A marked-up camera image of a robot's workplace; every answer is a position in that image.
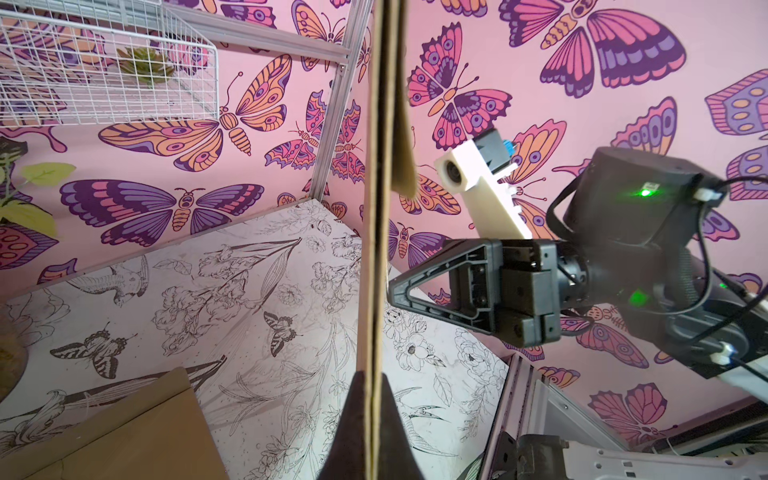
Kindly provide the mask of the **glass vase with plants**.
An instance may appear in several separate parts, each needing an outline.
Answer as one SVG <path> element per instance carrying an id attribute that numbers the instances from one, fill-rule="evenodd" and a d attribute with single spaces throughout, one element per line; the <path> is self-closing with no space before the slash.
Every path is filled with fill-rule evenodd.
<path id="1" fill-rule="evenodd" d="M 15 162 L 28 153 L 25 142 L 1 139 L 1 269 L 26 265 L 58 243 L 52 215 L 13 185 Z M 1 397 L 20 381 L 28 361 L 21 334 L 1 309 Z"/>

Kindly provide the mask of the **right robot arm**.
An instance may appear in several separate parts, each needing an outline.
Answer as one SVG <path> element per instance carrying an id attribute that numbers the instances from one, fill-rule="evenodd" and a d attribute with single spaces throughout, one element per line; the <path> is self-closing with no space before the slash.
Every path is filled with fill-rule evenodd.
<path id="1" fill-rule="evenodd" d="M 530 348 L 565 337 L 568 311 L 607 303 L 633 336 L 702 377 L 766 398 L 766 294 L 688 250 L 726 180 L 683 159 L 601 147 L 559 194 L 565 215 L 545 214 L 552 237 L 537 239 L 475 146 L 436 166 L 465 196 L 478 235 L 449 241 L 393 279 L 391 305 Z"/>

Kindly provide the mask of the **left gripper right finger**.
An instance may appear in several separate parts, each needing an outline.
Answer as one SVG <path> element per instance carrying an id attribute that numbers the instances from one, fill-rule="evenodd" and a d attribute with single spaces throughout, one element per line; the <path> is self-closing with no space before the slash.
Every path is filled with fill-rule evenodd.
<path id="1" fill-rule="evenodd" d="M 379 426 L 379 479 L 423 480 L 411 452 L 403 422 L 387 376 L 382 375 Z"/>

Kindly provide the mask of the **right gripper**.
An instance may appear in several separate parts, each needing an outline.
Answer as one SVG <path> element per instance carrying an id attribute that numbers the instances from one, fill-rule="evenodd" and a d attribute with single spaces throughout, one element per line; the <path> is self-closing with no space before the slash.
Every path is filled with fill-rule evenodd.
<path id="1" fill-rule="evenodd" d="M 517 348 L 561 338 L 556 243 L 551 240 L 451 240 L 426 262 L 389 282 L 393 307 L 495 335 Z M 423 284 L 448 282 L 442 305 L 414 294 Z"/>

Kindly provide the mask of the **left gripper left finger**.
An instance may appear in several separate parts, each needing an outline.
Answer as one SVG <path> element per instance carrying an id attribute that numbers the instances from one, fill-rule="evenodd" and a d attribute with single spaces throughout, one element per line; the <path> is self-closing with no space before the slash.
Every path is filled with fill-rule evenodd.
<path id="1" fill-rule="evenodd" d="M 354 374 L 318 480 L 365 478 L 364 381 L 364 372 Z"/>

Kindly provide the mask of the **kraft file bag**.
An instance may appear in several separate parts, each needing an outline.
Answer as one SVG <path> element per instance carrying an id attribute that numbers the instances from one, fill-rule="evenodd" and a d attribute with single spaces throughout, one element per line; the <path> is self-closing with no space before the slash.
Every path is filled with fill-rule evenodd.
<path id="1" fill-rule="evenodd" d="M 183 368 L 1 460 L 3 479 L 226 479 Z"/>
<path id="2" fill-rule="evenodd" d="M 358 306 L 357 371 L 362 374 L 362 477 L 380 470 L 381 336 L 387 293 L 387 238 L 396 146 L 396 91 L 402 83 L 405 1 L 374 3 L 373 49 L 369 69 L 368 141 Z"/>

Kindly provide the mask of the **green item in basket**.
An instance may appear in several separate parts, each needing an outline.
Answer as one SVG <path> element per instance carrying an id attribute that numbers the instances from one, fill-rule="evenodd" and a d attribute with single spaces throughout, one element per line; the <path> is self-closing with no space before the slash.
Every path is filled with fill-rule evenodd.
<path id="1" fill-rule="evenodd" d="M 121 72 L 148 86 L 165 84 L 175 73 L 174 65 L 153 48 L 118 49 L 117 54 Z"/>

